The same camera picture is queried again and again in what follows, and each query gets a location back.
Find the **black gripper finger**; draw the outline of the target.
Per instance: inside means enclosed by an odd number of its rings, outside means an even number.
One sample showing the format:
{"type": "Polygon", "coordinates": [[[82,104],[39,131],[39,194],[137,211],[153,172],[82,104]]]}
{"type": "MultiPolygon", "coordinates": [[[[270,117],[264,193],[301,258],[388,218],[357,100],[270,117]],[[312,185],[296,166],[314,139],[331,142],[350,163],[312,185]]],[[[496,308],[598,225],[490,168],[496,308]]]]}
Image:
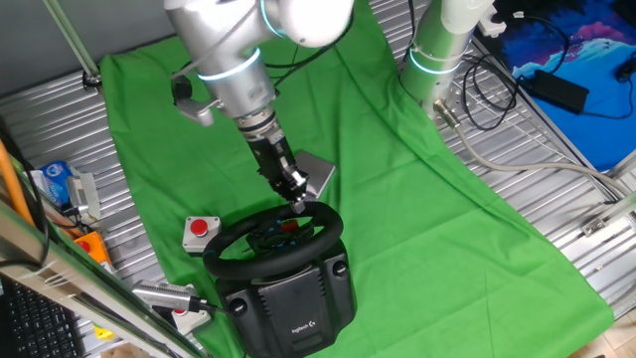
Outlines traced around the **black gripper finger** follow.
{"type": "Polygon", "coordinates": [[[291,173],[292,178],[292,194],[295,199],[304,199],[308,184],[308,176],[305,172],[295,169],[291,173]]]}
{"type": "Polygon", "coordinates": [[[305,182],[297,184],[294,181],[277,181],[272,185],[272,189],[290,205],[295,214],[300,214],[305,210],[305,182]]]}

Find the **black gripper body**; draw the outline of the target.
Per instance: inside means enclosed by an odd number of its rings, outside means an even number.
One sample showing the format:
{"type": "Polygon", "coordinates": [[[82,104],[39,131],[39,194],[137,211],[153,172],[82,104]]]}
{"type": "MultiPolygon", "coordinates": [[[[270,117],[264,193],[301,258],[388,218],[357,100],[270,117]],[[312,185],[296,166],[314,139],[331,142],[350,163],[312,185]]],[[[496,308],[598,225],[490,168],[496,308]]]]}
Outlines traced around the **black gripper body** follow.
{"type": "Polygon", "coordinates": [[[299,194],[299,184],[293,177],[297,170],[295,159],[281,131],[250,141],[248,146],[258,164],[258,173],[277,194],[299,194]]]}

